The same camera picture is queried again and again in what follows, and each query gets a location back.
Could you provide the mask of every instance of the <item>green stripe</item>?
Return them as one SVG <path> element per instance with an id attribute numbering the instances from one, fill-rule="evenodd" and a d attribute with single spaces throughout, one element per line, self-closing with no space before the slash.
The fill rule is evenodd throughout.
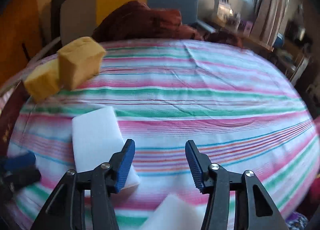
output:
<path id="1" fill-rule="evenodd" d="M 171 57 L 171 58 L 179 58 L 179 59 L 188 59 L 188 58 L 190 58 L 190 55 L 189 54 L 183 55 L 180 52 L 177 52 L 175 54 L 175 53 L 169 53 L 169 52 L 166 52 L 166 53 L 154 53 L 154 51 L 153 51 L 152 53 L 148 53 L 148 52 L 131 53 L 131 52 L 129 52 L 129 53 L 123 53 L 123 54 L 106 54 L 106 56 L 104 58 L 123 58 L 123 57 L 126 57 L 126 58 Z"/>
<path id="2" fill-rule="evenodd" d="M 20 111 L 20 113 L 49 113 L 49 114 L 73 114 L 73 115 L 81 115 L 86 114 L 88 112 L 92 112 L 100 109 L 101 107 L 86 107 L 83 106 L 81 109 L 79 108 L 69 108 L 69 107 L 32 107 L 24 105 Z"/>
<path id="3" fill-rule="evenodd" d="M 38 214 L 33 213 L 27 206 L 25 206 L 19 199 L 15 199 L 16 205 L 19 208 L 19 210 L 22 211 L 27 217 L 29 217 L 31 220 L 36 220 L 36 217 Z"/>
<path id="4" fill-rule="evenodd" d="M 57 95 L 124 95 L 124 96 L 136 96 L 142 94 L 153 94 L 163 96 L 201 96 L 201 97 L 234 97 L 234 98 L 258 98 L 258 99 L 281 99 L 292 100 L 285 95 L 267 95 L 258 93 L 245 93 L 245 92 L 230 92 L 230 91 L 214 91 L 214 90 L 195 90 L 195 89 L 160 89 L 160 88 L 141 88 L 141 89 L 111 89 L 111 88 L 99 88 L 99 89 L 82 89 L 82 90 L 61 90 Z"/>
<path id="5" fill-rule="evenodd" d="M 271 179 L 269 182 L 265 183 L 265 188 L 266 189 L 272 189 L 274 188 L 279 181 L 283 180 L 289 173 L 292 173 L 293 170 L 296 169 L 297 164 L 302 161 L 303 158 L 305 158 L 305 156 L 307 154 L 309 154 L 309 152 L 311 151 L 311 149 L 313 148 L 315 143 L 318 143 L 318 137 L 315 137 L 313 139 L 313 141 L 307 146 L 307 148 L 304 150 L 303 153 L 301 153 L 296 159 L 294 159 L 291 164 L 287 167 L 287 169 L 285 169 L 284 171 L 280 172 L 277 177 Z"/>
<path id="6" fill-rule="evenodd" d="M 47 193 L 42 188 L 38 187 L 36 184 L 28 186 L 25 189 L 33 192 L 34 194 L 36 194 L 38 197 L 42 198 L 43 200 L 47 200 L 48 197 L 50 196 L 50 193 Z"/>
<path id="7" fill-rule="evenodd" d="M 70 114 L 70 115 L 80 115 L 85 114 L 87 112 L 91 112 L 93 110 L 97 110 L 97 108 L 70 108 L 70 107 L 38 107 L 29 108 L 23 107 L 21 111 L 25 113 L 49 113 L 49 114 Z M 182 117 L 199 117 L 199 116 L 241 116 L 241 115 L 256 115 L 256 114 L 270 114 L 270 113 L 284 113 L 284 112 L 298 112 L 305 110 L 304 107 L 295 108 L 246 108 L 243 110 L 116 110 L 117 117 L 144 117 L 144 118 L 182 118 Z"/>
<path id="8" fill-rule="evenodd" d="M 308 172 L 312 169 L 312 167 L 314 166 L 314 164 L 316 163 L 317 157 L 313 160 L 313 162 L 308 166 L 308 168 L 306 169 L 306 173 L 302 174 L 302 177 L 300 177 L 300 179 L 298 180 L 298 182 L 294 185 L 294 187 L 290 190 L 289 193 L 287 193 L 285 195 L 285 197 L 276 204 L 276 206 L 278 207 L 278 209 L 280 209 L 283 205 L 285 205 L 291 198 L 292 195 L 295 193 L 295 191 L 299 188 L 300 185 L 303 184 L 304 180 L 306 179 L 306 177 L 309 175 Z"/>
<path id="9" fill-rule="evenodd" d="M 141 226 L 148 218 L 147 217 L 126 217 L 116 216 L 119 226 Z"/>

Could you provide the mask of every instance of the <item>striped bedsheet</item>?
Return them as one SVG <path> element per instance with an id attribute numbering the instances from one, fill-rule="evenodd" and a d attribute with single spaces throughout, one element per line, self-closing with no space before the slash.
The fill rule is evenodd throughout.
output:
<path id="1" fill-rule="evenodd" d="M 251 51 L 193 40 L 103 46 L 98 76 L 41 104 L 29 99 L 20 112 L 8 155 L 33 151 L 42 174 L 8 204 L 22 228 L 30 229 L 74 168 L 71 119 L 106 105 L 114 107 L 123 138 L 136 142 L 141 179 L 137 189 L 113 197 L 120 229 L 139 228 L 169 193 L 205 210 L 208 196 L 193 183 L 187 140 L 229 171 L 253 170 L 284 217 L 296 208 L 319 168 L 319 139 L 305 104 L 272 64 Z M 229 229 L 234 210 L 231 193 Z"/>

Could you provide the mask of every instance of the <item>metal pivot screw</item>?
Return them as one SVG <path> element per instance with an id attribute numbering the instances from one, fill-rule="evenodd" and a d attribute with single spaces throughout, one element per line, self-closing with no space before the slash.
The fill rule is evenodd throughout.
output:
<path id="1" fill-rule="evenodd" d="M 108 169 L 108 168 L 111 167 L 111 165 L 110 165 L 110 163 L 105 162 L 105 163 L 102 163 L 102 164 L 100 165 L 100 167 L 101 167 L 102 169 Z"/>
<path id="2" fill-rule="evenodd" d="M 74 169 L 69 169 L 69 170 L 67 171 L 67 175 L 68 175 L 68 176 L 73 176 L 75 173 L 76 173 L 76 171 L 75 171 Z"/>
<path id="3" fill-rule="evenodd" d="M 220 166 L 217 163 L 212 163 L 210 165 L 210 168 L 213 169 L 213 170 L 218 170 L 220 168 Z"/>
<path id="4" fill-rule="evenodd" d="M 246 174 L 246 176 L 248 176 L 248 177 L 253 177 L 253 175 L 254 175 L 253 171 L 251 171 L 251 170 L 246 170 L 246 171 L 245 171 L 245 174 Z"/>

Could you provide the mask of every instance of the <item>yellow sponge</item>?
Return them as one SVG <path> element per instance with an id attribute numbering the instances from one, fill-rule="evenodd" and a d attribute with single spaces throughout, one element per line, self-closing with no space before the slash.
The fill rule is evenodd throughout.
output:
<path id="1" fill-rule="evenodd" d="M 23 82 L 24 87 L 36 102 L 41 102 L 60 90 L 58 59 L 37 66 Z"/>
<path id="2" fill-rule="evenodd" d="M 99 74 L 102 57 L 106 54 L 91 37 L 81 37 L 58 50 L 60 83 L 73 90 Z"/>

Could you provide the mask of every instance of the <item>pink stripe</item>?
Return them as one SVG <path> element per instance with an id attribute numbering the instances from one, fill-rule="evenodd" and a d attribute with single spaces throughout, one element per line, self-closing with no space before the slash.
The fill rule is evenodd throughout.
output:
<path id="1" fill-rule="evenodd" d="M 14 218 L 14 221 L 21 227 L 25 227 L 26 229 L 30 229 L 33 221 L 31 220 L 31 218 L 29 218 L 27 215 L 25 215 L 19 208 L 18 206 L 11 202 L 10 205 L 10 214 L 12 215 L 12 217 Z"/>
<path id="2" fill-rule="evenodd" d="M 255 141 L 243 141 L 236 143 L 233 146 L 230 145 L 220 145 L 216 147 L 211 147 L 209 150 L 206 150 L 206 148 L 199 148 L 199 151 L 202 153 L 205 153 L 206 155 L 209 155 L 212 158 L 220 158 L 221 160 L 225 156 L 231 156 L 234 157 L 239 151 L 241 154 L 248 154 L 249 152 L 257 150 L 258 146 L 264 146 L 268 147 L 266 149 L 269 149 L 271 146 L 276 146 L 278 144 L 281 144 L 285 140 L 294 137 L 298 133 L 300 133 L 304 128 L 298 128 L 296 130 L 291 130 L 291 131 L 282 131 L 281 134 L 272 134 L 270 137 L 264 138 L 263 140 L 260 140 L 260 138 L 257 138 Z M 187 164 L 186 159 L 185 159 L 185 153 L 184 151 L 181 152 L 176 152 L 174 154 L 171 153 L 165 153 L 163 152 L 162 154 L 143 154 L 139 153 L 137 151 L 135 158 L 134 158 L 134 163 L 135 166 L 138 168 L 139 166 L 146 167 L 149 166 L 149 164 L 146 164 L 148 161 L 152 161 L 152 164 L 157 164 L 157 168 L 161 169 L 161 167 L 165 164 L 160 164 L 162 162 L 172 162 L 172 166 L 177 165 L 176 162 L 182 162 L 183 164 Z"/>
<path id="3" fill-rule="evenodd" d="M 200 152 L 205 153 L 206 155 L 209 156 L 209 158 L 211 160 L 214 160 L 216 163 L 220 163 L 220 164 L 224 164 L 227 162 L 231 162 L 236 160 L 241 160 L 242 158 L 246 158 L 248 157 L 250 154 L 251 155 L 256 155 L 259 153 L 262 153 L 265 150 L 271 149 L 275 146 L 278 146 L 280 144 L 282 144 L 284 141 L 295 137 L 296 135 L 298 135 L 301 132 L 301 129 L 298 128 L 295 131 L 285 131 L 282 133 L 282 135 L 280 136 L 275 136 L 275 137 L 269 137 L 267 140 L 260 140 L 260 141 L 256 141 L 254 143 L 249 143 L 249 144 L 242 144 L 242 145 L 237 145 L 235 147 L 232 147 L 232 149 L 230 150 L 230 147 L 228 146 L 219 146 L 216 149 L 214 149 L 213 151 L 203 151 L 200 148 Z M 149 159 L 146 158 L 134 158 L 133 160 L 133 164 L 136 167 L 137 171 L 140 171 L 139 167 L 142 167 L 144 169 L 148 168 L 148 162 L 152 162 L 151 164 L 157 164 L 158 166 L 156 166 L 154 168 L 154 170 L 152 170 L 153 172 L 158 172 L 161 171 L 164 168 L 163 163 L 164 162 L 180 162 L 180 163 L 184 163 L 185 167 L 187 168 L 187 160 L 185 158 L 184 155 L 178 155 L 178 157 L 175 158 L 170 158 L 167 156 L 158 156 L 157 157 L 150 157 Z"/>
<path id="4" fill-rule="evenodd" d="M 59 114 L 48 115 L 41 113 L 24 113 L 20 112 L 18 121 L 28 121 L 28 123 L 48 123 L 50 127 L 63 127 L 68 124 L 71 126 L 71 120 L 73 117 L 62 116 Z"/>
<path id="5" fill-rule="evenodd" d="M 272 164 L 272 170 L 258 170 L 255 172 L 256 176 L 259 178 L 261 182 L 267 180 L 272 175 L 276 174 L 280 169 L 293 161 L 300 152 L 303 151 L 304 148 L 313 140 L 316 136 L 316 132 L 314 131 L 309 137 L 307 137 L 297 148 L 290 150 L 290 152 L 286 153 L 286 156 L 283 156 L 282 160 L 277 160 L 276 163 Z"/>
<path id="6" fill-rule="evenodd" d="M 238 141 L 231 144 L 224 144 L 224 145 L 218 145 L 218 146 L 208 146 L 208 147 L 199 147 L 199 151 L 212 156 L 220 156 L 219 152 L 223 152 L 225 154 L 227 153 L 234 153 L 238 151 L 238 148 L 241 148 L 244 150 L 247 146 L 258 146 L 258 143 L 263 143 L 266 145 L 269 142 L 276 142 L 276 140 L 287 140 L 290 137 L 294 137 L 297 133 L 300 133 L 301 131 L 306 131 L 310 128 L 310 122 L 305 123 L 304 125 L 299 124 L 297 126 L 291 127 L 286 130 L 282 130 L 280 132 L 272 133 L 268 136 L 259 137 L 254 140 L 244 140 L 244 141 Z M 174 151 L 136 151 L 135 154 L 135 162 L 146 162 L 146 158 L 149 158 L 152 162 L 162 162 L 163 160 L 166 161 L 182 161 L 185 160 L 184 150 L 174 150 Z"/>
<path id="7" fill-rule="evenodd" d="M 235 126 L 235 127 L 219 127 L 219 126 L 207 126 L 207 128 L 203 128 L 201 126 L 199 127 L 190 127 L 190 128 L 168 128 L 167 130 L 164 130 L 164 128 L 156 128 L 152 129 L 150 131 L 145 130 L 145 129 L 136 129 L 136 130 L 121 130 L 121 132 L 130 134 L 130 133 L 135 133 L 135 134 L 140 134 L 140 135 L 150 135 L 152 133 L 161 133 L 162 135 L 172 135 L 174 133 L 188 133 L 190 136 L 199 134 L 205 135 L 205 134 L 212 134 L 212 133 L 230 133 L 230 132 L 237 132 L 237 131 L 248 131 L 248 130 L 255 130 L 255 129 L 260 129 L 260 128 L 266 128 L 267 126 L 274 125 L 276 122 L 270 122 L 270 123 L 265 123 L 265 122 L 257 122 L 255 124 L 247 125 L 247 126 Z"/>
<path id="8" fill-rule="evenodd" d="M 150 66 L 150 67 L 128 67 L 128 68 L 115 68 L 115 67 L 101 67 L 100 68 L 100 75 L 112 75 L 112 74 L 130 74 L 132 72 L 135 73 L 140 73 L 140 74 L 145 74 L 146 72 L 156 72 L 159 74 L 163 74 L 165 72 L 175 72 L 177 75 L 194 75 L 194 68 L 178 68 L 178 67 L 172 67 L 172 68 L 166 68 L 165 66 L 161 67 L 161 68 L 156 68 L 156 66 Z M 213 74 L 207 70 L 201 69 L 197 71 L 197 75 L 206 75 L 209 77 L 213 77 L 215 78 L 217 76 L 217 74 Z M 233 74 L 233 73 L 225 73 L 222 70 L 219 71 L 219 77 L 220 78 L 227 78 L 227 79 L 238 79 L 239 78 L 239 74 Z M 264 84 L 269 84 L 270 83 L 270 76 L 261 76 L 261 77 L 267 77 L 268 80 L 266 79 L 262 79 L 260 78 L 257 74 L 254 75 L 249 75 L 246 74 L 246 77 L 248 80 L 251 81 L 255 81 L 255 82 L 261 82 Z M 94 78 L 93 82 L 98 81 L 99 80 L 99 76 Z M 291 89 L 291 87 L 289 86 L 289 84 L 287 83 L 286 80 L 284 79 L 280 79 L 279 81 L 275 82 L 273 81 L 273 83 L 276 83 L 278 85 L 281 85 L 282 88 L 288 88 Z"/>
<path id="9" fill-rule="evenodd" d="M 71 142 L 66 143 L 66 142 L 59 141 L 59 140 L 49 140 L 49 139 L 46 139 L 46 138 L 43 138 L 40 136 L 36 136 L 33 134 L 23 133 L 21 131 L 16 131 L 15 137 L 20 138 L 20 143 L 23 146 L 30 145 L 30 144 L 34 143 L 39 146 L 48 147 L 51 150 L 57 150 L 57 151 L 61 150 L 62 152 L 64 152 L 66 149 L 69 149 L 70 146 L 72 145 Z"/>
<path id="10" fill-rule="evenodd" d="M 253 63 L 260 63 L 263 62 L 261 58 L 254 57 L 254 55 L 249 54 L 247 50 L 242 50 L 238 47 L 234 46 L 229 46 L 229 45 L 223 45 L 219 43 L 210 43 L 210 42 L 204 42 L 204 41 L 199 41 L 199 43 L 194 44 L 193 41 L 190 40 L 179 40 L 179 41 L 174 41 L 174 40 L 167 40 L 167 41 L 161 41 L 161 40 L 154 40 L 154 41 L 131 41 L 131 43 L 128 42 L 120 42 L 120 43 L 112 43 L 112 44 L 102 44 L 102 46 L 105 49 L 113 49 L 113 48 L 120 48 L 123 47 L 124 49 L 126 47 L 171 47 L 173 49 L 175 48 L 183 48 L 185 49 L 186 47 L 188 49 L 195 49 L 195 50 L 200 50 L 200 51 L 207 51 L 210 53 L 217 53 L 217 54 L 223 54 L 223 55 L 228 55 L 231 57 L 234 57 L 235 54 L 234 52 L 237 51 L 237 57 L 240 58 L 242 56 L 242 59 L 245 60 L 250 60 Z"/>
<path id="11" fill-rule="evenodd" d="M 104 63 L 117 63 L 119 61 L 126 61 L 128 60 L 127 57 L 117 57 L 117 58 L 104 58 L 103 62 Z M 192 64 L 194 63 L 193 59 L 178 59 L 178 58 L 173 58 L 173 57 L 169 57 L 169 56 L 161 56 L 161 57 L 132 57 L 130 58 L 131 61 L 144 61 L 144 62 L 163 62 L 165 63 L 166 61 L 169 62 L 175 62 L 175 63 L 186 63 L 186 62 L 191 62 Z M 221 63 L 213 63 L 213 62 L 208 62 L 208 61 L 196 61 L 198 64 L 205 64 L 205 65 L 214 65 L 214 66 L 221 66 L 221 67 L 226 67 L 228 69 L 235 69 L 235 70 L 241 70 L 241 71 L 245 71 L 245 72 L 254 72 L 257 74 L 261 74 L 261 75 L 268 75 L 266 72 L 262 72 L 260 70 L 256 70 L 256 69 L 246 69 L 246 68 L 241 68 L 238 66 L 230 66 L 230 65 L 226 65 L 226 64 L 221 64 Z"/>
<path id="12" fill-rule="evenodd" d="M 271 122 L 281 121 L 285 119 L 293 119 L 297 117 L 307 116 L 307 111 L 299 111 L 294 113 L 285 113 L 280 115 L 266 115 L 256 117 L 245 117 L 236 119 L 203 119 L 203 120 L 172 120 L 172 121 L 118 121 L 121 129 L 132 128 L 132 129 L 145 129 L 147 131 L 156 128 L 169 128 L 170 130 L 177 129 L 183 130 L 183 128 L 193 128 L 197 130 L 205 126 L 223 126 L 223 127 L 234 127 L 234 126 L 245 126 L 258 121 Z"/>
<path id="13" fill-rule="evenodd" d="M 69 149 L 66 149 L 65 151 L 52 152 L 52 149 L 48 148 L 48 146 L 41 146 L 40 144 L 17 143 L 17 145 L 28 148 L 28 150 L 34 151 L 35 153 L 39 153 L 44 156 L 56 158 L 58 160 L 69 162 L 69 163 L 74 162 L 72 147 L 70 147 Z"/>
<path id="14" fill-rule="evenodd" d="M 49 179 L 46 174 L 42 174 L 43 176 L 41 177 L 41 185 L 44 186 L 45 188 L 53 190 L 58 182 L 60 181 L 61 178 L 57 178 L 56 181 L 53 181 L 51 178 Z"/>

